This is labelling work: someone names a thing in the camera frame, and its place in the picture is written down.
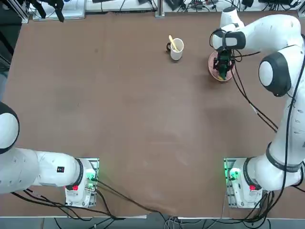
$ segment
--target metal mounting plate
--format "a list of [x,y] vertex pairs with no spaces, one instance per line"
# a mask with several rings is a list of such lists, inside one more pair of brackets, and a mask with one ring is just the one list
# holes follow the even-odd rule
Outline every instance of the metal mounting plate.
[[230,170],[233,168],[234,163],[237,159],[240,159],[244,157],[225,157],[224,158],[224,175],[225,175],[225,183],[227,187],[227,196],[228,196],[228,204],[230,208],[241,208],[237,207],[234,190],[231,181],[229,180],[228,174],[230,173]]

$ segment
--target floor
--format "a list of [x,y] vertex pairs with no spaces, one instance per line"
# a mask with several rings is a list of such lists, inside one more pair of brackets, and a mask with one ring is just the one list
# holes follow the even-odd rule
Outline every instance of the floor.
[[[79,220],[72,219],[57,219],[58,224],[62,229],[88,229],[94,226],[95,223],[101,222],[103,219],[93,219],[90,222],[83,222]],[[295,220],[295,219],[271,219],[271,227],[273,229],[301,229],[305,226],[305,220]],[[204,220],[191,225],[184,225],[184,229],[201,229],[203,226]],[[205,227],[209,226],[212,223],[211,220],[208,220]],[[103,229],[107,226],[108,223],[100,224],[96,228]],[[31,228],[31,229],[57,229],[54,218],[8,218],[0,219],[0,228],[1,229],[21,229],[21,228]],[[163,229],[164,221],[160,216],[155,214],[150,214],[147,219],[126,219],[124,221],[117,221],[111,224],[109,229]],[[269,225],[267,221],[261,227],[261,229],[268,229]],[[216,223],[213,225],[213,229],[246,229],[243,224],[237,225],[224,225]]]

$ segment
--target green object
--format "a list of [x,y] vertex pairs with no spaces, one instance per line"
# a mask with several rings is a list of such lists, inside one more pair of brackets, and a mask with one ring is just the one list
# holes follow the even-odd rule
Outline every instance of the green object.
[[236,180],[236,179],[238,179],[239,173],[240,173],[240,169],[238,169],[238,168],[232,168],[232,169],[230,170],[230,177],[231,177],[231,180]]
[[218,60],[218,72],[219,76],[223,79],[226,80],[227,72],[229,71],[229,66],[230,66],[230,59],[231,59],[231,51],[221,51],[217,55],[217,60]]

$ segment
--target green led light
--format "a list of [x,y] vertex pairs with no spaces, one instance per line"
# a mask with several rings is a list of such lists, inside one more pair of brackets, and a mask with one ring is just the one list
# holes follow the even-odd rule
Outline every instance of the green led light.
[[230,177],[231,177],[233,180],[235,180],[235,179],[238,178],[239,173],[240,173],[240,169],[238,169],[238,168],[232,168],[232,169],[230,170]]

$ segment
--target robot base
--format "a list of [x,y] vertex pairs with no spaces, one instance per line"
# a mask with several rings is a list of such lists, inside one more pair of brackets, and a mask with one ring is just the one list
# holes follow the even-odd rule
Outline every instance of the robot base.
[[98,158],[79,158],[83,164],[84,172],[81,183],[73,190],[65,188],[66,201],[65,205],[90,208],[96,205],[95,188],[97,182],[91,181],[91,178],[98,179],[99,163]]
[[243,174],[246,158],[225,157],[224,171],[230,208],[254,208],[261,200],[263,190],[251,190]]

